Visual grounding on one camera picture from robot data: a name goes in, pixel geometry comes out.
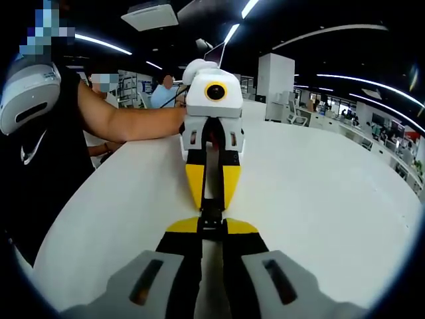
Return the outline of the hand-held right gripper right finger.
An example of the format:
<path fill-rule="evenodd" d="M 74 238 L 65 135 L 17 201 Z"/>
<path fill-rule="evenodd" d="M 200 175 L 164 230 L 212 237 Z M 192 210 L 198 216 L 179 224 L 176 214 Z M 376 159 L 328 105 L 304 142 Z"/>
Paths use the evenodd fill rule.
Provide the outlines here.
<path fill-rule="evenodd" d="M 271 251 L 253 225 L 223 221 L 223 280 L 233 318 L 363 318 L 367 310 L 338 302 L 317 278 L 279 250 Z"/>

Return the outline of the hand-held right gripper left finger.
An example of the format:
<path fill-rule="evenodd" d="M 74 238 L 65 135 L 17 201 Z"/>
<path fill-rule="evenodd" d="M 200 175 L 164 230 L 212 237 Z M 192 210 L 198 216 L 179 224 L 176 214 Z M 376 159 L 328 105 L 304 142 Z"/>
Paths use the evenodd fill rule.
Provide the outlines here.
<path fill-rule="evenodd" d="M 105 293 L 61 318 L 193 318 L 202 277 L 196 217 L 168 226 L 157 248 L 113 274 Z"/>

